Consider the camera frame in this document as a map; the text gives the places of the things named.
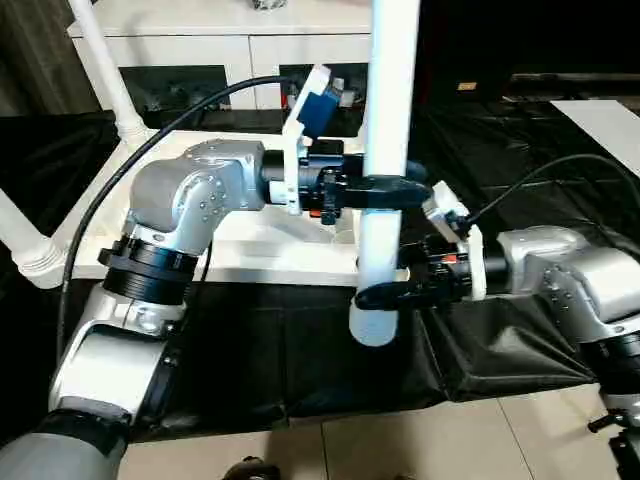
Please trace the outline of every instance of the black plastic sheet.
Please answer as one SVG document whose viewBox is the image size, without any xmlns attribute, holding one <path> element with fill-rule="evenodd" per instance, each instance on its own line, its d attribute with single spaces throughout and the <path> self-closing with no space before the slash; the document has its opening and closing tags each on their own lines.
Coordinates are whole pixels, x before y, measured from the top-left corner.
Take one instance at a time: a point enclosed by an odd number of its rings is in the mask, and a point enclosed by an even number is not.
<svg viewBox="0 0 640 480">
<path fill-rule="evenodd" d="M 432 182 L 449 182 L 473 210 L 551 158 L 603 153 L 551 106 L 518 108 L 524 111 L 476 104 L 416 114 L 411 158 L 428 167 Z M 2 165 L 2 188 L 51 234 L 113 149 L 111 117 L 2 122 L 11 132 L 3 138 L 10 154 Z M 38 195 L 27 193 L 34 189 Z M 567 226 L 596 244 L 635 254 L 636 214 L 629 205 L 606 168 L 566 166 L 514 194 L 481 227 L 491 238 L 513 228 Z M 429 231 L 419 211 L 404 216 L 403 241 Z M 4 358 L 11 359 L 0 367 L 3 392 L 9 392 L 0 405 L 2 442 L 35 426 L 46 412 L 58 291 L 31 286 L 7 252 L 0 253 Z M 70 318 L 79 318 L 93 284 L 74 282 Z M 338 287 L 206 285 L 166 415 L 138 431 L 137 439 L 270 429 L 292 419 L 423 408 L 445 399 L 593 381 L 534 299 L 407 312 L 398 337 L 371 349 L 349 334 L 352 295 L 352 289 Z"/>
</svg>

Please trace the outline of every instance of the electric wire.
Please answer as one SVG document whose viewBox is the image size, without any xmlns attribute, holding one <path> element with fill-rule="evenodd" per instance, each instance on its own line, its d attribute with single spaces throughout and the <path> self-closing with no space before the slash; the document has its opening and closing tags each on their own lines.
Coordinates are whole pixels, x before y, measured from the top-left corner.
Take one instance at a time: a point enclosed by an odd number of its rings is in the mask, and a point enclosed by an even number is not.
<svg viewBox="0 0 640 480">
<path fill-rule="evenodd" d="M 548 170 L 549 168 L 555 167 L 556 165 L 559 165 L 561 163 L 572 162 L 572 161 L 575 161 L 575 160 L 597 160 L 597 161 L 600 161 L 602 163 L 605 163 L 605 164 L 609 165 L 614 170 L 616 170 L 616 172 L 618 174 L 620 174 L 620 177 L 622 178 L 622 180 L 626 183 L 626 185 L 627 185 L 627 187 L 629 189 L 629 193 L 631 194 L 631 196 L 633 198 L 633 201 L 635 203 L 636 208 L 638 210 L 640 210 L 640 192 L 638 191 L 638 188 L 636 186 L 635 180 L 631 176 L 631 174 L 617 160 L 614 160 L 614 159 L 611 159 L 611 158 L 607 158 L 607 157 L 603 157 L 601 155 L 596 155 L 596 154 L 593 154 L 593 153 L 577 153 L 577 154 L 574 154 L 574 155 L 567 155 L 567 156 L 564 156 L 564 157 L 556 158 L 555 160 L 552 160 L 549 163 L 545 163 L 544 165 L 541 165 L 540 167 L 533 169 L 532 171 L 530 171 L 529 173 L 524 175 L 516 183 L 511 185 L 507 190 L 505 190 L 503 193 L 501 193 L 498 197 L 496 197 L 495 199 L 490 201 L 488 204 L 486 204 L 484 207 L 482 207 L 480 210 L 478 210 L 476 213 L 474 213 L 470 217 L 468 217 L 467 218 L 467 223 L 469 225 L 471 225 L 473 223 L 476 223 L 478 221 L 478 219 L 480 217 L 482 217 L 485 213 L 493 210 L 505 198 L 507 198 L 513 192 L 515 192 L 516 190 L 521 188 L 529 180 L 531 180 L 531 179 L 537 177 L 538 175 L 540 175 L 545 170 Z"/>
<path fill-rule="evenodd" d="M 95 215 L 98 208 L 107 197 L 109 192 L 113 190 L 113 188 L 120 182 L 122 177 L 136 164 L 143 155 L 145 155 L 149 150 L 151 150 L 160 140 L 165 138 L 169 133 L 173 130 L 181 126 L 186 120 L 188 120 L 192 115 L 204 109 L 205 107 L 219 102 L 220 100 L 228 97 L 232 93 L 238 92 L 240 90 L 244 90 L 246 88 L 255 87 L 258 85 L 266 85 L 271 83 L 295 83 L 295 80 L 280 76 L 267 76 L 267 77 L 257 77 L 251 78 L 249 80 L 244 80 L 242 82 L 235 83 L 227 88 L 219 90 L 216 93 L 213 93 L 206 98 L 203 98 L 200 102 L 193 105 L 192 107 L 185 110 L 180 116 L 178 116 L 175 120 L 171 121 L 168 125 L 158 130 L 151 138 L 149 138 L 146 142 L 144 142 L 107 180 L 107 182 L 102 186 L 100 191 L 96 194 L 94 199 L 91 201 L 87 210 L 84 212 L 80 222 L 78 223 L 78 227 L 73 234 L 71 239 L 71 243 L 69 244 L 69 248 L 67 250 L 67 257 L 64 264 L 64 270 L 62 273 L 62 287 L 60 290 L 60 303 L 58 305 L 58 318 L 56 322 L 56 358 L 58 362 L 61 361 L 62 355 L 64 353 L 65 348 L 65 322 L 67 316 L 67 305 L 69 303 L 70 297 L 70 288 L 71 288 L 71 279 L 73 276 L 73 267 L 75 264 L 76 257 L 78 255 L 78 250 L 80 249 L 80 243 L 84 234 L 89 227 L 89 223 L 91 219 Z"/>
</svg>

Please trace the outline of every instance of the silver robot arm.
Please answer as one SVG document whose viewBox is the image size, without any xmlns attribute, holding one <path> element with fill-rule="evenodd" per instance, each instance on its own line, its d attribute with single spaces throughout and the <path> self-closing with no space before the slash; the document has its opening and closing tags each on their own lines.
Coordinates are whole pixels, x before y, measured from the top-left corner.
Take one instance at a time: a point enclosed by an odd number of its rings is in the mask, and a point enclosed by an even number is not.
<svg viewBox="0 0 640 480">
<path fill-rule="evenodd" d="M 100 261 L 36 430 L 0 451 L 3 480 L 111 480 L 130 428 L 162 411 L 184 294 L 214 230 L 260 210 L 260 142 L 211 141 L 137 175 L 122 238 Z"/>
<path fill-rule="evenodd" d="M 355 299 L 358 307 L 397 310 L 478 300 L 478 272 L 488 293 L 543 298 L 600 382 L 609 413 L 589 429 L 624 427 L 610 447 L 620 477 L 640 478 L 640 264 L 621 250 L 590 245 L 581 234 L 554 226 L 501 233 L 498 252 L 476 249 L 474 258 L 469 246 L 477 227 L 465 225 L 468 211 L 453 192 L 446 185 L 440 190 L 443 195 L 436 185 L 424 210 L 446 244 L 428 238 L 401 248 L 399 266 L 410 267 L 417 279 L 363 290 Z"/>
<path fill-rule="evenodd" d="M 609 441 L 623 480 L 640 476 L 640 264 L 577 232 L 537 227 L 498 236 L 508 291 L 546 300 L 565 337 L 600 383 L 609 412 L 589 424 L 624 428 Z"/>
</svg>

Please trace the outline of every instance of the floor tile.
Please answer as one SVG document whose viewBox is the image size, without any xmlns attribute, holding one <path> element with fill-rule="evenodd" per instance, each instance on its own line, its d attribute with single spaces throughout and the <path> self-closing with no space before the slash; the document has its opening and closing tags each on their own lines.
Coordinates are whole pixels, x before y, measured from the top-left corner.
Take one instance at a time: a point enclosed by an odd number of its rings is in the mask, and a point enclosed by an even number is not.
<svg viewBox="0 0 640 480">
<path fill-rule="evenodd" d="M 278 465 L 284 480 L 327 480 L 320 425 L 131 445 L 118 480 L 219 480 L 250 455 Z"/>
<path fill-rule="evenodd" d="M 531 480 L 496 400 L 324 424 L 331 480 Z"/>
<path fill-rule="evenodd" d="M 605 413 L 597 385 L 500 400 L 535 480 L 617 480 L 608 440 L 587 423 Z"/>
</svg>

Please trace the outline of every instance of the white pipe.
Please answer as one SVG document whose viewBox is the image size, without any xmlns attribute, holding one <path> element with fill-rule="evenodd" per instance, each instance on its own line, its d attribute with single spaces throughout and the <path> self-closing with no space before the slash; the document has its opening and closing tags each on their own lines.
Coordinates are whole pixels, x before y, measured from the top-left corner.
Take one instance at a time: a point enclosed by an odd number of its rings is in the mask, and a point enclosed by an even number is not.
<svg viewBox="0 0 640 480">
<path fill-rule="evenodd" d="M 116 114 L 116 127 L 123 141 L 146 135 L 147 129 L 136 112 L 129 91 L 120 75 L 120 70 L 107 47 L 102 29 L 93 13 L 91 0 L 69 0 L 69 5 L 82 28 L 84 39 L 91 50 L 100 71 L 100 76 L 109 93 L 113 111 Z"/>
<path fill-rule="evenodd" d="M 405 175 L 420 0 L 374 0 L 364 175 Z M 401 213 L 365 210 L 360 221 L 358 291 L 394 280 Z M 349 327 L 361 343 L 395 337 L 397 312 L 351 306 Z"/>
<path fill-rule="evenodd" d="M 0 242 L 11 250 L 20 273 L 40 288 L 60 284 L 63 254 L 0 189 Z"/>
</svg>

